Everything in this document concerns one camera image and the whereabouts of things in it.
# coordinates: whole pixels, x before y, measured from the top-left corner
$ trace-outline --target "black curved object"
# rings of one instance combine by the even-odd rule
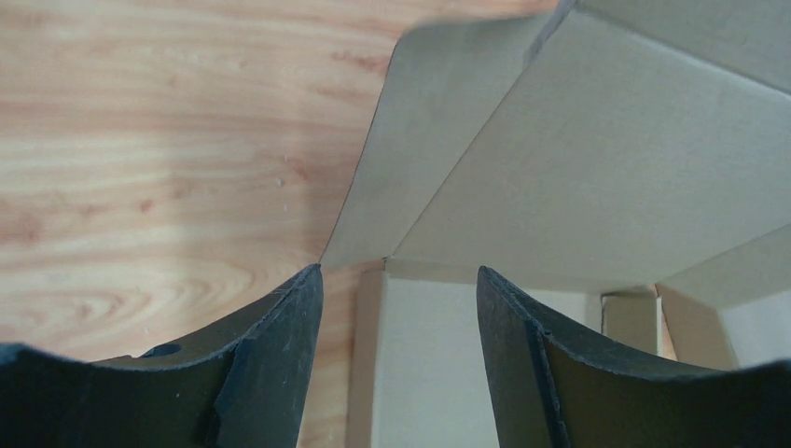
[[[713,371],[655,357],[485,267],[478,314],[501,448],[791,446],[791,361]]]
[[[0,344],[0,446],[294,447],[322,301],[313,265],[142,357],[87,363]]]

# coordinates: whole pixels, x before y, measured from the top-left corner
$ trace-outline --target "cardboard flap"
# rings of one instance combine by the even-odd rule
[[[521,73],[547,19],[433,24],[398,41],[323,264],[393,254]]]
[[[788,95],[575,10],[395,256],[656,282],[791,222],[788,123]]]
[[[657,291],[679,361],[720,370],[738,367],[717,310],[662,285]]]
[[[787,0],[584,0],[589,11],[775,89],[791,92]]]
[[[661,283],[712,308],[728,309],[791,290],[789,261],[791,225],[735,247]]]

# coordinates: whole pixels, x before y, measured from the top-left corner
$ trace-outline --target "cardboard panel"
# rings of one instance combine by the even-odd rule
[[[717,310],[663,285],[657,292],[679,361],[725,371],[738,367]]]
[[[625,294],[603,299],[605,336],[652,355],[664,355],[659,297]]]
[[[787,95],[573,12],[395,254],[656,282],[791,222],[789,122]]]
[[[789,263],[791,225],[673,275],[662,284],[726,309],[791,289]]]
[[[371,446],[499,446],[475,287],[398,279],[387,286]]]
[[[678,356],[675,354],[675,347],[673,346],[673,338],[667,328],[667,319],[664,312],[662,312],[662,357],[673,361],[678,360]]]
[[[791,358],[791,291],[720,314],[739,367]]]
[[[698,58],[791,92],[787,0],[585,0],[611,17]]]
[[[393,254],[521,73],[547,19],[433,24],[398,41],[323,264]]]
[[[375,440],[373,391],[376,384],[382,293],[386,289],[386,281],[383,271],[363,273],[357,289],[354,361],[349,384],[349,412],[346,425],[347,446],[370,447]]]

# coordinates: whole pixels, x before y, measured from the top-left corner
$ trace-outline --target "wood grain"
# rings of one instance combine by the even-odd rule
[[[315,262],[390,53],[534,0],[0,0],[0,340],[140,355]],[[301,446],[343,446],[360,267],[326,275]]]

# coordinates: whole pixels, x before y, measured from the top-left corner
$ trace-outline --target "light wood floor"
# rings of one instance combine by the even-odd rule
[[[397,38],[553,0],[0,0],[0,340],[139,355],[318,260]],[[303,447],[343,446],[326,273]]]

